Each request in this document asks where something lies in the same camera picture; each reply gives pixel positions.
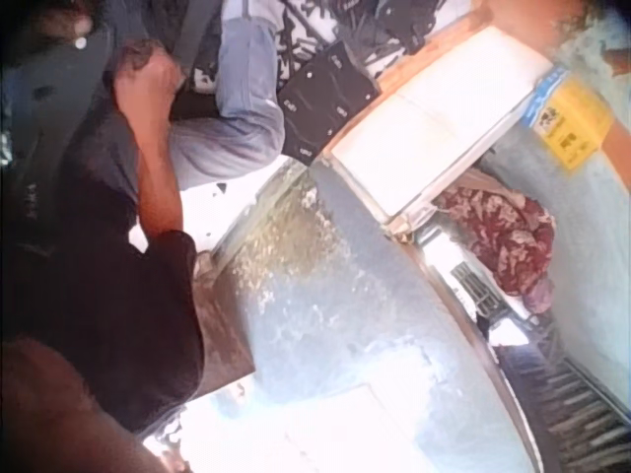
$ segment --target floor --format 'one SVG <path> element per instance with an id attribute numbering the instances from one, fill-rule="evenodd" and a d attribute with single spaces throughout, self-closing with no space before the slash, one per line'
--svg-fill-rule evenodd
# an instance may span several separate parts
<path id="1" fill-rule="evenodd" d="M 196 473 L 532 471 L 452 316 L 330 169 L 299 179 L 216 284 L 256 372 L 182 415 Z"/>

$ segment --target wall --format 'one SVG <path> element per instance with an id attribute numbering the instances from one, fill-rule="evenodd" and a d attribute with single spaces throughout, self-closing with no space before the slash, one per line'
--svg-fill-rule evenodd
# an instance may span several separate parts
<path id="1" fill-rule="evenodd" d="M 631 76 L 612 78 L 599 52 L 603 46 L 628 46 L 629 40 L 624 24 L 609 12 L 559 52 L 564 63 L 612 104 L 627 127 Z M 495 150 L 483 164 L 509 186 L 539 200 L 556 218 L 552 309 L 567 352 L 631 408 L 629 192 L 603 153 L 569 174 L 520 125 Z"/>

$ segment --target knee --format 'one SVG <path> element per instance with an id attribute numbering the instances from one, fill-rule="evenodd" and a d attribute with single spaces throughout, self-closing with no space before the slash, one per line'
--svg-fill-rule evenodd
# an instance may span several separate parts
<path id="1" fill-rule="evenodd" d="M 285 123 L 283 113 L 268 115 L 254 125 L 250 140 L 251 151 L 262 168 L 271 164 L 283 150 L 285 144 Z"/>

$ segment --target red floral cloth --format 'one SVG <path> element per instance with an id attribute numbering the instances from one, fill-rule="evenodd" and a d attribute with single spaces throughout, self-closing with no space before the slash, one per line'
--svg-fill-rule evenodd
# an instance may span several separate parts
<path id="1" fill-rule="evenodd" d="M 453 186 L 435 203 L 472 236 L 469 249 L 498 286 L 509 296 L 523 296 L 546 274 L 555 227 L 536 201 L 515 195 L 522 208 L 503 195 Z"/>

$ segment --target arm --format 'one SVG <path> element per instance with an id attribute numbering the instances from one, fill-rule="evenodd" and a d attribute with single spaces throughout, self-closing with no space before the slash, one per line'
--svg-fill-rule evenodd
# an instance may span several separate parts
<path id="1" fill-rule="evenodd" d="M 139 67 L 139 61 L 145 63 Z M 168 142 L 169 111 L 181 79 L 165 51 L 145 43 L 125 50 L 114 81 L 118 107 L 138 146 L 138 215 L 148 240 L 183 227 Z"/>
<path id="2" fill-rule="evenodd" d="M 32 339 L 2 344 L 3 466 L 24 471 L 166 473 L 106 414 L 57 352 Z"/>

